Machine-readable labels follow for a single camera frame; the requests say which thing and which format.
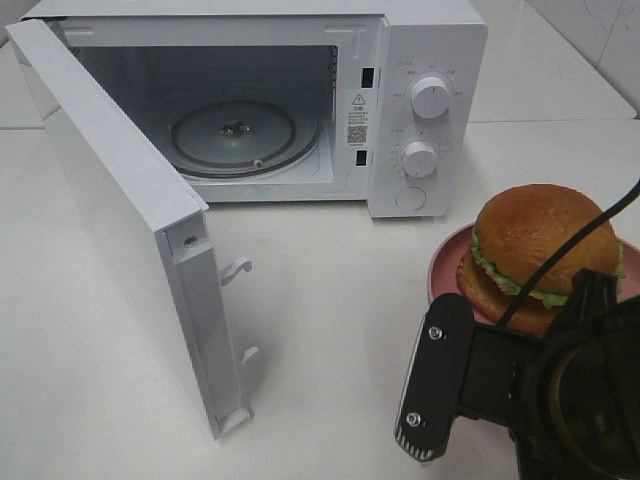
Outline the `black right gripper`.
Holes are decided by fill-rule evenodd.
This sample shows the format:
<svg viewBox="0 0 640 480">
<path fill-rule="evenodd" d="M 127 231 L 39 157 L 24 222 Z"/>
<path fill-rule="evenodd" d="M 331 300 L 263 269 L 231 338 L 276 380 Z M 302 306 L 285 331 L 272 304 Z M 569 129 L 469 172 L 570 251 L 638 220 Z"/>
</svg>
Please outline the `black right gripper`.
<svg viewBox="0 0 640 480">
<path fill-rule="evenodd" d="M 498 425 L 536 425 L 542 420 L 536 362 L 550 346 L 597 342 L 614 345 L 623 330 L 617 279 L 582 269 L 568 300 L 547 330 L 547 339 L 478 322 L 454 322 L 462 342 L 462 381 L 452 417 Z"/>
</svg>

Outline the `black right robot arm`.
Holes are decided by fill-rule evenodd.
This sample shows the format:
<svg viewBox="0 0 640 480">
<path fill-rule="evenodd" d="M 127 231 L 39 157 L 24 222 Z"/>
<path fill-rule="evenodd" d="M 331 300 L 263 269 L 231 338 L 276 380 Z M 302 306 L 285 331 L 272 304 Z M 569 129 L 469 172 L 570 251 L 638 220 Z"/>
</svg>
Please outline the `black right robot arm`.
<svg viewBox="0 0 640 480">
<path fill-rule="evenodd" d="M 474 324 L 459 397 L 503 425 L 523 479 L 639 476 L 639 300 L 593 270 L 541 337 Z"/>
</svg>

